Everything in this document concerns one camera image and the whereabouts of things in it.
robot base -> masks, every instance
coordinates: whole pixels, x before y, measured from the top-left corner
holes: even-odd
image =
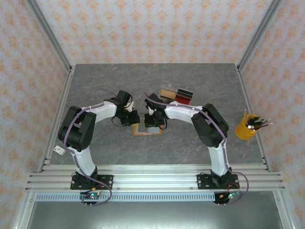
[[[211,174],[197,175],[198,189],[239,189],[238,176],[227,172],[223,176],[218,176],[211,171]]]
[[[113,175],[98,175],[97,168],[95,168],[94,172],[90,177],[105,183],[112,190]],[[101,188],[107,189],[104,185],[100,185],[88,179],[87,177],[79,174],[78,172],[72,175],[72,181],[70,186],[71,190],[88,190],[92,188],[96,188],[97,190]]]

gray metal floor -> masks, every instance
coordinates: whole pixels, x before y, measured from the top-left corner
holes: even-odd
[[[234,129],[243,118],[246,102],[234,64],[78,64],[70,86],[63,117],[72,105],[86,107],[111,98],[98,88],[132,94],[140,117],[148,112],[143,92],[158,93],[162,80],[184,85],[194,92],[192,105],[213,104],[229,125],[227,152],[231,164],[262,163],[256,138],[239,139]],[[58,140],[55,145],[62,146]],[[194,127],[169,120],[162,135],[133,136],[132,127],[119,128],[110,119],[98,123],[90,145],[92,159],[100,165],[210,164],[208,149]],[[69,154],[52,154],[51,164],[74,164]]]
[[[239,203],[37,202],[28,229],[282,229],[272,192],[249,192]]]

gray marble table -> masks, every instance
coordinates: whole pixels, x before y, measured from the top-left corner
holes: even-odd
[[[111,98],[98,88],[132,94],[140,117],[148,112],[143,92],[158,93],[162,80],[188,87],[194,92],[192,105],[213,104],[229,125],[227,152],[231,164],[262,163],[256,138],[239,139],[234,128],[243,117],[246,102],[234,64],[78,64],[76,65],[63,117],[72,105],[85,107]],[[55,145],[62,146],[60,141]],[[95,125],[90,145],[98,165],[210,164],[206,146],[198,139],[193,125],[169,120],[162,135],[133,136],[132,127],[116,127],[110,119]],[[71,155],[53,152],[51,164],[73,164]]]

sticker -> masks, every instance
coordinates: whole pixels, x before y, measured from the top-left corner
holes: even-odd
[[[64,150],[60,146],[56,146],[53,150],[60,155],[63,155],[66,152],[66,150]]]

patterned wallpaper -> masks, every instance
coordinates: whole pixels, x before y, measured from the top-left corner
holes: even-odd
[[[238,63],[272,0],[37,0],[71,64]]]
[[[66,71],[25,0],[0,1],[0,228],[36,172]]]
[[[305,228],[305,4],[284,0],[243,71],[257,115],[274,125],[261,131],[272,169],[283,171],[294,214]]]

